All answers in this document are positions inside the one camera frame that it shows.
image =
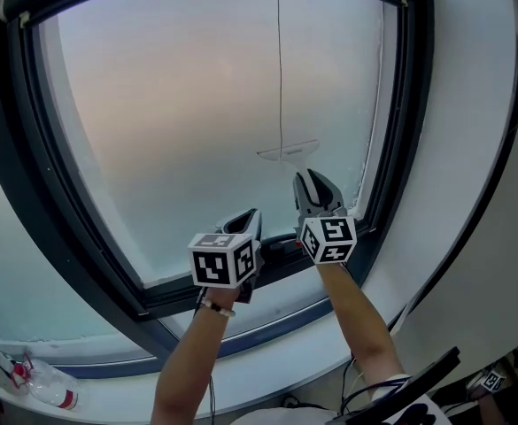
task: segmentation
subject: marker cube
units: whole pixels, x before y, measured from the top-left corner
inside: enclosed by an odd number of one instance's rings
[[[481,380],[480,385],[482,385],[489,392],[493,393],[502,387],[505,379],[505,376],[500,375],[495,370],[491,370],[490,373]]]
[[[250,234],[200,233],[188,250],[194,285],[236,288],[257,270]]]
[[[316,265],[344,263],[357,243],[353,217],[312,217],[304,220],[302,247]]]

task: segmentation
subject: hand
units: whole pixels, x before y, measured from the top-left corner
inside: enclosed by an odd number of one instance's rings
[[[239,297],[239,288],[209,288],[205,297],[227,310],[233,309],[233,304]]]

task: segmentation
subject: cable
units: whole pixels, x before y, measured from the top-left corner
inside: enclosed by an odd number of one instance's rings
[[[357,385],[357,381],[358,381],[359,379],[361,379],[361,376],[363,376],[363,373],[362,373],[362,372],[361,372],[361,373],[359,373],[359,374],[357,375],[357,377],[355,378],[355,381],[353,381],[353,384],[352,384],[351,388],[350,388],[350,389],[349,389],[349,391],[347,392],[347,397],[349,397],[349,396],[353,393],[353,390],[355,389],[355,385]]]
[[[460,407],[460,406],[463,406],[465,405],[466,403],[472,403],[474,401],[479,401],[481,398],[485,398],[487,395],[492,395],[490,392],[487,392],[486,394],[482,395],[481,397],[479,398],[476,398],[474,400],[466,400],[466,401],[462,401],[461,403],[458,403],[457,405],[453,405],[453,406],[450,406],[448,407],[445,411],[444,411],[444,414],[447,415],[447,413],[449,413],[452,409],[455,409],[456,407]]]
[[[202,299],[204,298],[206,292],[207,292],[207,287],[204,287],[199,291],[199,295],[197,295],[197,299],[196,299],[196,306],[194,307],[194,316],[196,316],[196,313],[199,310],[199,307],[202,306]]]
[[[355,358],[351,355],[351,360],[347,362],[347,365],[345,366],[343,379],[341,382],[341,403],[345,400],[345,377],[347,376],[347,371],[349,368],[353,365],[353,362],[355,361]]]
[[[391,397],[392,395],[397,393],[400,389],[402,389],[402,386],[404,386],[404,382],[402,382],[400,385],[396,386],[396,389],[390,391],[389,393],[387,393],[383,397],[380,397],[377,400],[374,400],[368,406],[362,407],[361,409],[356,409],[355,411],[353,411],[353,413],[360,413],[361,411],[365,411],[368,408],[375,407],[375,406],[381,404],[385,399],[387,399],[388,397]]]
[[[398,387],[397,389],[393,390],[392,392],[390,392],[386,397],[388,397],[389,395],[392,395],[393,393],[395,393],[398,389],[400,389],[404,383],[410,379],[410,376],[406,377],[406,378],[399,378],[399,379],[391,379],[389,381],[384,381],[384,382],[378,382],[377,384],[373,384],[373,385],[370,385],[368,387],[365,387],[364,389],[360,389],[360,390],[357,390],[355,393],[351,394],[350,396],[348,396],[344,402],[341,404],[341,407],[339,408],[339,415],[344,415],[344,410],[345,408],[347,407],[347,405],[349,405],[349,403],[355,398],[357,397],[358,395],[360,395],[361,393],[363,392],[366,392],[367,390],[371,390],[371,389],[375,389],[375,388],[378,388],[378,387]]]
[[[282,137],[282,44],[280,39],[280,0],[276,0],[276,8],[277,8],[277,19],[278,19],[278,66],[280,69],[280,91],[278,96],[278,126],[280,129],[280,154],[278,155],[278,160],[282,159],[282,147],[283,147],[283,137]]]
[[[215,423],[215,389],[213,388],[213,377],[209,377],[209,411],[212,417],[212,425]]]
[[[483,370],[481,371],[481,376],[479,376],[474,382],[473,384],[471,384],[470,386],[467,387],[467,391],[468,393],[466,394],[466,398],[468,398],[468,395],[469,395],[469,392],[472,391],[475,387],[477,387],[477,384],[483,379]],[[466,399],[465,401],[461,401],[459,403],[456,403],[455,405],[453,406],[450,406],[448,407],[445,411],[444,411],[444,414],[447,415],[447,413],[449,413],[452,409],[455,409],[456,407],[460,407],[462,405],[465,405],[466,403],[469,403],[471,401],[474,401],[474,400],[469,400],[469,399]]]

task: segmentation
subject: string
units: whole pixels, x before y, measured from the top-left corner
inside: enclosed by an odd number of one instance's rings
[[[280,37],[280,0],[276,0],[276,8],[277,8],[277,19],[278,19],[278,66],[280,71],[280,87],[278,94],[278,127],[280,130],[280,153],[278,155],[278,160],[282,159],[282,44]]]

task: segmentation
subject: hazy sky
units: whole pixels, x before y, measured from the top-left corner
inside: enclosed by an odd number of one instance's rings
[[[281,0],[284,144],[320,139],[310,166],[349,204],[380,17],[376,0]],[[280,144],[276,0],[92,0],[58,19],[81,124],[154,275],[238,210],[260,208],[265,236],[296,225],[292,168],[256,154]]]

